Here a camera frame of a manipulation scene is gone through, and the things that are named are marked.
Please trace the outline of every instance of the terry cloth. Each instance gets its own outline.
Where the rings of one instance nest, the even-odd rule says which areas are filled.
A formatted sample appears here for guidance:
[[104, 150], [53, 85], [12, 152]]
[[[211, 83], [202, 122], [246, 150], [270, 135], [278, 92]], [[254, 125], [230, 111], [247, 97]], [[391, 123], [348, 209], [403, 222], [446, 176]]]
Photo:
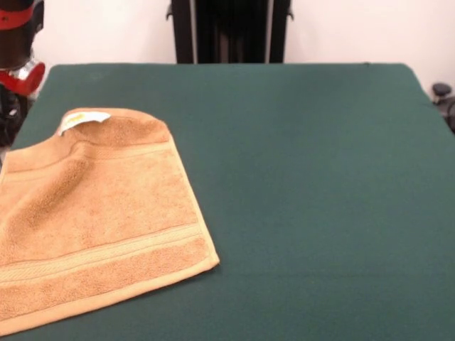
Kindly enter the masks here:
[[0, 174], [0, 335], [219, 263], [172, 135], [128, 109], [9, 152]]

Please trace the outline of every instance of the folded towel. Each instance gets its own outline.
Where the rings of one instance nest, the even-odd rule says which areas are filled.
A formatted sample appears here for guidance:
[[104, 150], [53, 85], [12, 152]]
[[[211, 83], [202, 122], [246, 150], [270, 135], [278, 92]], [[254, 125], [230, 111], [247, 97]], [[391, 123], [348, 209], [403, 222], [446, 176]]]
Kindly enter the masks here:
[[[93, 111], [110, 118], [68, 121]], [[8, 153], [0, 173], [0, 336], [219, 263], [165, 123], [94, 108], [72, 110], [63, 123], [44, 142]]]

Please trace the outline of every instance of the towel label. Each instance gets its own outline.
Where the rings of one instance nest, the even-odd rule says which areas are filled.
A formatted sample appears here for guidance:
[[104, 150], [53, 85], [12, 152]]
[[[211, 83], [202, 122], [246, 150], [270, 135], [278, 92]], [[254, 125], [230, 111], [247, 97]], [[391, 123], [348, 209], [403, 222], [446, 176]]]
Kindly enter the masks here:
[[78, 124], [85, 122], [101, 123], [110, 117], [111, 115], [106, 112], [75, 112], [74, 114], [69, 114], [63, 119], [58, 135], [62, 136], [65, 131], [77, 126]]

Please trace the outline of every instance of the red object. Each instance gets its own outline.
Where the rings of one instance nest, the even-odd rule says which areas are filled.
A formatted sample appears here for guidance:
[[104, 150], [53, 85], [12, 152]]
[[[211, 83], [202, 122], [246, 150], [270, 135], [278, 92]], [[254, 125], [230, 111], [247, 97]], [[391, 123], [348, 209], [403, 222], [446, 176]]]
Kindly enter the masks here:
[[0, 71], [0, 83], [16, 94], [29, 96], [38, 89], [44, 77], [46, 67], [43, 63], [37, 64], [25, 80], [20, 80], [8, 74], [7, 71]]
[[0, 31], [12, 30], [29, 22], [33, 16], [33, 5], [23, 11], [3, 11], [0, 9]]

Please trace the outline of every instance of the green felt surface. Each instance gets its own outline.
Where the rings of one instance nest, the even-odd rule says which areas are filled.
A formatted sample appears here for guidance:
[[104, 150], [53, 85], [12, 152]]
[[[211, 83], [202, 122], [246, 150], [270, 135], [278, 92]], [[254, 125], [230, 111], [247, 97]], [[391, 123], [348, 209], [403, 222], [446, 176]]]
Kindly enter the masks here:
[[55, 67], [15, 148], [86, 106], [166, 121], [221, 265], [5, 341], [455, 340], [455, 140], [408, 67]]

